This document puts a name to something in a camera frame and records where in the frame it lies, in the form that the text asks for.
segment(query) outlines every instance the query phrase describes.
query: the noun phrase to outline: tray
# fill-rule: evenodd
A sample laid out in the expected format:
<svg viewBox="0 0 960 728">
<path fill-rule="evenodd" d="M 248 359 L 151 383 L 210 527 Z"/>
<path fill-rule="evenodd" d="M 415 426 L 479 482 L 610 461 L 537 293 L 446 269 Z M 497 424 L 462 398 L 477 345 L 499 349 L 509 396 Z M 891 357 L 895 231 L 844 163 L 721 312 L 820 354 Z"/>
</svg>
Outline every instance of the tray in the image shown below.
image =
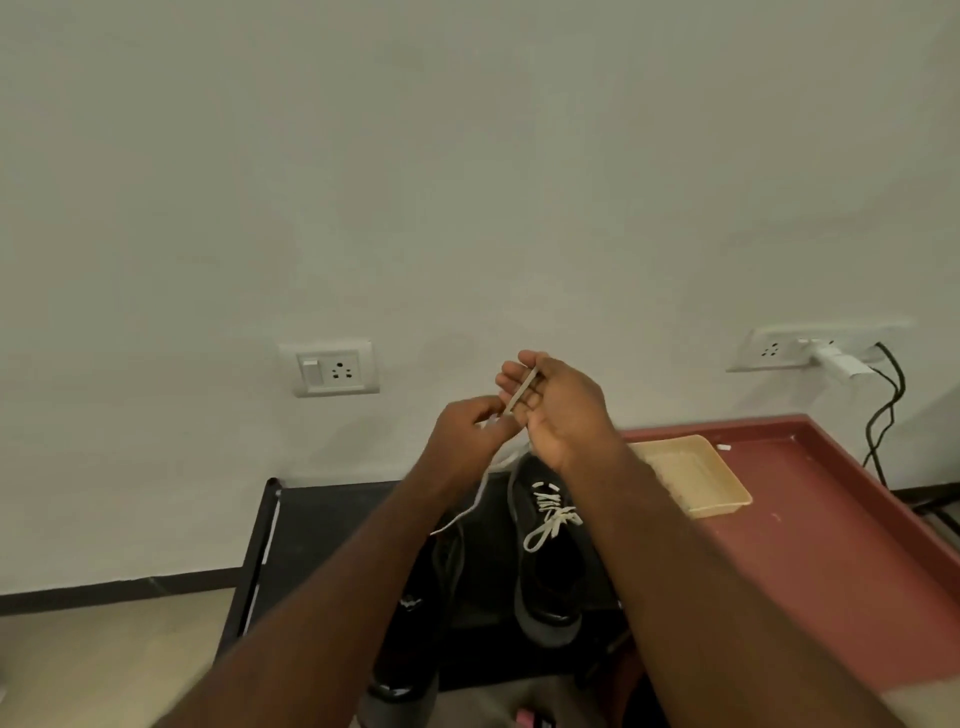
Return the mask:
<svg viewBox="0 0 960 728">
<path fill-rule="evenodd" d="M 754 501 L 702 435 L 631 443 L 630 449 L 657 472 L 691 518 L 722 516 Z"/>
<path fill-rule="evenodd" d="M 872 689 L 960 674 L 960 558 L 807 416 L 623 434 L 731 446 L 754 502 L 697 523 Z"/>
</svg>

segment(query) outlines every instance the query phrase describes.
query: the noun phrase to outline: black sneaker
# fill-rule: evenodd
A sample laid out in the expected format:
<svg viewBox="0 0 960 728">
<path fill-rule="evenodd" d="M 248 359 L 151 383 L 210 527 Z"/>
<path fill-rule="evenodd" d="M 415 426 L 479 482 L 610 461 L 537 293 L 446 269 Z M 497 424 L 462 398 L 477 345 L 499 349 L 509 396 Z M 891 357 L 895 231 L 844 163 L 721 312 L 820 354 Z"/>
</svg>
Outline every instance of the black sneaker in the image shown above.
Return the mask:
<svg viewBox="0 0 960 728">
<path fill-rule="evenodd" d="M 516 524 L 516 620 L 534 643 L 563 647 L 583 621 L 587 567 L 570 534 L 583 521 L 564 483 L 534 455 L 510 474 L 507 502 Z"/>
<path fill-rule="evenodd" d="M 437 699 L 441 640 L 463 570 L 464 531 L 457 522 L 430 536 L 417 555 L 357 707 L 364 728 L 427 724 Z"/>
</svg>

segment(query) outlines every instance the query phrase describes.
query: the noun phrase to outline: electrical socket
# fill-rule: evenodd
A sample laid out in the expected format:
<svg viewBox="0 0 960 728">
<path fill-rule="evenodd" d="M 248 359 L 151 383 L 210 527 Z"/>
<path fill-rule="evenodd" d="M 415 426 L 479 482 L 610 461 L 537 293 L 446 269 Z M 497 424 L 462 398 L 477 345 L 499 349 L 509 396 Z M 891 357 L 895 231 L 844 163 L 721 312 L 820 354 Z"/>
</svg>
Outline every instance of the electrical socket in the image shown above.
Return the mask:
<svg viewBox="0 0 960 728">
<path fill-rule="evenodd" d="M 833 324 L 777 324 L 752 330 L 736 354 L 728 372 L 762 369 L 795 369 L 810 365 L 810 352 L 802 340 L 820 339 L 843 353 L 870 363 L 883 360 L 875 346 L 882 341 L 895 349 L 908 328 L 909 319 Z"/>
<path fill-rule="evenodd" d="M 364 339 L 280 344 L 284 378 L 297 397 L 332 397 L 380 391 L 373 343 Z"/>
<path fill-rule="evenodd" d="M 317 354 L 299 354 L 300 372 L 308 384 L 325 388 L 345 389 L 360 386 L 360 355 L 356 350 L 352 352 L 324 352 Z M 318 368 L 319 379 L 316 374 L 305 374 L 304 366 Z"/>
</svg>

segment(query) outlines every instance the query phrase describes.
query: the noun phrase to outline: hand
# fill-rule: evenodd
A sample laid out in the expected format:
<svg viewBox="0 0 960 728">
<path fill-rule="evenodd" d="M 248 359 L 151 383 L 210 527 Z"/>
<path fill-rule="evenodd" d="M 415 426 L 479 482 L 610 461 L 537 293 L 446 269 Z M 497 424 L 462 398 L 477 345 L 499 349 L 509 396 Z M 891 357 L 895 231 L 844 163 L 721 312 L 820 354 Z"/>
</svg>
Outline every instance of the hand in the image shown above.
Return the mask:
<svg viewBox="0 0 960 728">
<path fill-rule="evenodd" d="M 438 485 L 449 502 L 455 502 L 483 476 L 493 456 L 522 430 L 511 415 L 486 427 L 479 423 L 502 412 L 496 395 L 454 401 L 444 407 L 413 472 Z"/>
<path fill-rule="evenodd" d="M 572 458 L 620 436 L 607 414 L 603 390 L 590 377 L 546 352 L 523 351 L 519 362 L 505 361 L 496 376 L 500 399 L 510 401 L 534 365 L 540 374 L 514 407 L 514 415 L 526 425 L 537 456 L 564 475 Z"/>
</svg>

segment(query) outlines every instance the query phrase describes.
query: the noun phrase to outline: baseboard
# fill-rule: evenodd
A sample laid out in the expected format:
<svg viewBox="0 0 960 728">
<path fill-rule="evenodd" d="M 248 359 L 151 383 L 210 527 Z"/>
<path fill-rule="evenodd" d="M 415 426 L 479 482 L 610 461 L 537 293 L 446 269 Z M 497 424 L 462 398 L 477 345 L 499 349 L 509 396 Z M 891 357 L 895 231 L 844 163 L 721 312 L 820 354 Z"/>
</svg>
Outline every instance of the baseboard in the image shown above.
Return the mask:
<svg viewBox="0 0 960 728">
<path fill-rule="evenodd" d="M 237 567 L 0 595 L 0 617 L 229 589 L 236 586 L 239 578 L 240 568 Z"/>
</svg>

